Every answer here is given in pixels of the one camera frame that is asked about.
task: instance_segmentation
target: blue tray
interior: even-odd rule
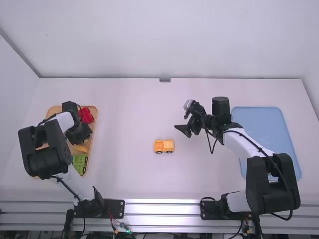
[[[233,121],[243,126],[254,140],[275,153],[287,153],[293,160],[297,180],[301,170],[282,111],[277,107],[235,107]],[[240,167],[246,178],[247,159],[240,158]]]

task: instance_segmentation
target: metal extrusion frame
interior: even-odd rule
[[[239,221],[204,221],[199,200],[125,199],[122,220],[133,232],[235,233]],[[72,202],[0,201],[0,230],[61,231]],[[289,212],[279,215],[287,216]],[[261,215],[265,234],[319,235],[319,204],[302,204],[289,221]],[[72,230],[81,231],[83,220],[74,219]],[[112,232],[109,219],[86,219],[86,231]]]

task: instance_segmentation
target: black cable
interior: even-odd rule
[[[239,226],[239,229],[238,231],[236,232],[235,235],[233,235],[232,237],[228,238],[228,239],[233,239],[235,236],[237,236],[239,233],[240,233],[240,230],[241,230],[241,227],[243,226],[243,220],[240,221],[240,226]]]
[[[73,196],[74,196],[79,202],[81,201],[80,198],[79,198],[79,196],[78,196],[77,194],[75,194],[75,193],[69,188],[68,185],[65,184],[65,182],[62,180],[62,178],[59,178],[59,177],[57,177],[57,176],[51,176],[51,178],[55,178],[58,183],[61,182],[62,185],[63,185],[70,193],[72,193]]]
[[[210,200],[215,201],[215,199],[214,199],[214,198],[212,198],[212,197],[203,197],[203,198],[200,200],[200,202],[201,202],[201,201],[203,201],[204,199],[210,199]]]
[[[210,133],[207,129],[205,129],[205,132],[206,132],[206,135],[207,135],[207,140],[208,140],[208,145],[209,145],[209,151],[210,151],[211,154],[213,154],[218,139],[215,140],[215,142],[214,142],[214,144],[213,144],[213,149],[212,149],[212,148],[211,148],[211,145],[210,145],[210,140],[209,140],[208,134],[210,134],[211,136],[213,136],[213,134]]]
[[[83,218],[83,230],[82,230],[80,238],[83,236],[84,231],[85,231],[85,218]]]
[[[78,105],[78,104],[76,104],[76,105],[80,108],[80,111],[81,111],[81,119],[80,119],[80,121],[81,121],[81,123],[82,123],[83,111],[82,111],[82,108],[81,108],[81,106],[80,106],[80,105]]]

